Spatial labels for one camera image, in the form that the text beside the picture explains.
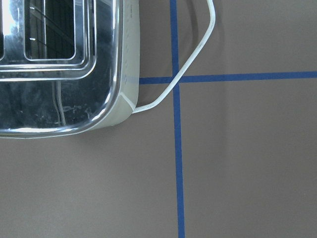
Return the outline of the chrome and white toaster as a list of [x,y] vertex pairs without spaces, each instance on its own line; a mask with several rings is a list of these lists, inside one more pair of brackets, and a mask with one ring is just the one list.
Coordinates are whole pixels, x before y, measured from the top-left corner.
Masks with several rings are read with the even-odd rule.
[[3,0],[0,135],[43,138],[113,126],[137,106],[137,0]]

